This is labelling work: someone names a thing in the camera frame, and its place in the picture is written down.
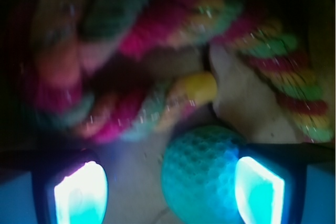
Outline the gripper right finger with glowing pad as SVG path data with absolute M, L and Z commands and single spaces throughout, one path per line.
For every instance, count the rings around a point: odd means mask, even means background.
M 335 223 L 335 145 L 245 145 L 235 198 L 243 223 Z

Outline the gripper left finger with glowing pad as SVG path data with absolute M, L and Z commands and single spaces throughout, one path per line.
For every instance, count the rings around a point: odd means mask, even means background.
M 1 223 L 103 223 L 108 179 L 81 150 L 1 152 Z

